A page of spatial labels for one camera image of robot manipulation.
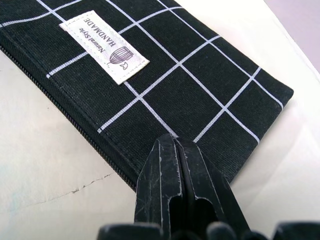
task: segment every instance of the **black zipper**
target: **black zipper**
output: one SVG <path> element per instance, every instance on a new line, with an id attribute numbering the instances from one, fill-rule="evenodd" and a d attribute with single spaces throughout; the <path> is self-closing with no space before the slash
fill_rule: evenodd
<path id="1" fill-rule="evenodd" d="M 112 169 L 133 189 L 136 184 L 130 180 L 126 174 L 117 167 L 112 160 L 104 153 L 104 151 L 96 144 L 96 142 L 83 130 L 83 128 L 69 115 L 69 113 L 54 99 L 54 97 L 38 82 L 2 45 L 1 51 L 11 59 L 12 62 L 24 72 L 24 74 L 46 95 L 48 99 L 63 113 L 63 115 L 72 123 L 72 125 L 80 132 L 80 134 L 90 143 L 90 145 L 100 154 L 101 157 L 112 167 Z"/>

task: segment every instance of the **white table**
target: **white table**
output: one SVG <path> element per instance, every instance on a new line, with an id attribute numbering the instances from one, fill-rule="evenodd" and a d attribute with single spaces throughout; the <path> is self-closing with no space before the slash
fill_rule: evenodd
<path id="1" fill-rule="evenodd" d="M 263 0 L 178 2 L 295 91 L 231 185 L 250 227 L 319 220 L 319 74 Z M 0 239 L 89 240 L 133 221 L 135 193 L 2 53 L 0 96 Z"/>

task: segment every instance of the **fabric label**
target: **fabric label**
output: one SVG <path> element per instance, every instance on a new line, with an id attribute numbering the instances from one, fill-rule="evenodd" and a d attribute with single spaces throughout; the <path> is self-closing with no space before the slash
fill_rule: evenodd
<path id="1" fill-rule="evenodd" d="M 111 28 L 95 11 L 60 24 L 120 85 L 149 61 Z"/>

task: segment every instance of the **birdcage logo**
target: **birdcage logo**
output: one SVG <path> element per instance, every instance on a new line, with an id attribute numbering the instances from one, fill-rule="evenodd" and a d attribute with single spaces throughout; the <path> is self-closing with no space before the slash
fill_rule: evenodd
<path id="1" fill-rule="evenodd" d="M 115 50 L 110 56 L 108 64 L 120 64 L 129 60 L 134 54 L 125 46 Z"/>

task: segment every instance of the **grid pattern fabric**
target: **grid pattern fabric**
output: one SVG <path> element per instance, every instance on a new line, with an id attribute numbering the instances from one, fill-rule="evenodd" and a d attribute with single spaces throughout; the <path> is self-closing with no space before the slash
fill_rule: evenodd
<path id="1" fill-rule="evenodd" d="M 231 181 L 293 94 L 172 0 L 11 0 L 0 9 L 0 45 L 133 184 L 167 132 L 196 142 Z M 120 86 L 59 27 L 91 10 L 150 60 Z"/>

